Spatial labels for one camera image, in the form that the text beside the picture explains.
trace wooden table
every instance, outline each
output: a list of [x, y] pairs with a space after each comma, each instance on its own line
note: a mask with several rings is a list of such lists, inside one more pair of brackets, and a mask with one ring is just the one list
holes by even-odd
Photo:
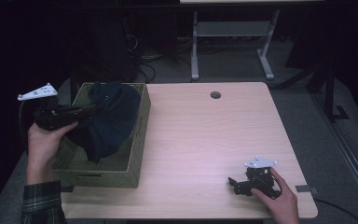
[[[245, 181], [243, 163], [255, 155], [278, 161], [293, 191], [307, 184], [264, 83], [147, 88], [152, 106], [138, 189], [76, 187], [62, 194], [67, 218], [268, 218], [261, 202], [235, 195], [227, 181]], [[316, 217], [310, 193], [296, 195], [300, 217]]]
[[323, 0], [180, 0], [180, 3], [285, 3], [285, 2], [316, 2]]

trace metal frame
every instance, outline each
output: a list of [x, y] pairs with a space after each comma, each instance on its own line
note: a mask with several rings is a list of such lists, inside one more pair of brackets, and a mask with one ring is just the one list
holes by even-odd
[[351, 173], [353, 174], [354, 179], [358, 184], [358, 160], [356, 160], [356, 157], [353, 155], [351, 147], [345, 141], [345, 138], [342, 136], [336, 123], [332, 121], [331, 118], [325, 115], [324, 103], [322, 99], [320, 99], [314, 94], [311, 95], [311, 99], [318, 108], [321, 117], [324, 119], [324, 123], [327, 125], [332, 135], [334, 135], [334, 137], [336, 138], [336, 141], [341, 148], [344, 160], [347, 163], [349, 169], [351, 170]]
[[191, 52], [191, 79], [198, 80], [200, 78], [197, 57], [198, 36], [264, 36], [266, 42], [262, 49], [257, 50], [257, 56], [267, 80], [274, 79], [266, 56], [279, 13], [280, 10], [275, 10], [270, 21], [198, 21], [198, 12], [195, 11], [193, 20], [193, 50]]

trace shirt cuff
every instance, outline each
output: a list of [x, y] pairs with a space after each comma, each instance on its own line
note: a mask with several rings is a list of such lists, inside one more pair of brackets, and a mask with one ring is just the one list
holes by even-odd
[[24, 187], [22, 213], [36, 214], [53, 207], [60, 207], [61, 181], [53, 181]]

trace right hand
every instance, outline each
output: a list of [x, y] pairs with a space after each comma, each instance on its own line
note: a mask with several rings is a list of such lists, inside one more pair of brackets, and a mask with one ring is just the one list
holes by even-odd
[[251, 189], [251, 192], [266, 205], [277, 224], [299, 224], [297, 196], [273, 168], [271, 173], [281, 188], [281, 196], [273, 200], [258, 189]]

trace finger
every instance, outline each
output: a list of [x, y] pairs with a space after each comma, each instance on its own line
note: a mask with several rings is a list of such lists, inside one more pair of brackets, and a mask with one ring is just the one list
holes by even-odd
[[37, 126], [37, 124], [34, 123], [28, 130], [28, 138], [30, 138], [30, 136], [35, 133], [49, 133], [49, 131], [39, 128], [39, 126]]
[[69, 132], [69, 131], [71, 131], [72, 129], [74, 129], [74, 128], [77, 126], [77, 124], [78, 124], [78, 122], [75, 121], [75, 122], [73, 122], [73, 123], [71, 123], [71, 124], [69, 124], [69, 125], [66, 125], [66, 126], [60, 128], [59, 130], [56, 131], [56, 133], [57, 133], [58, 135], [64, 135], [64, 134], [66, 134], [67, 132]]
[[286, 181], [278, 174], [278, 172], [274, 168], [271, 168], [271, 173], [282, 191], [289, 189], [289, 186], [286, 184]]
[[269, 207], [269, 203], [272, 201], [269, 196], [265, 195], [258, 189], [251, 189], [251, 193], [253, 193], [253, 195], [258, 198], [263, 204]]

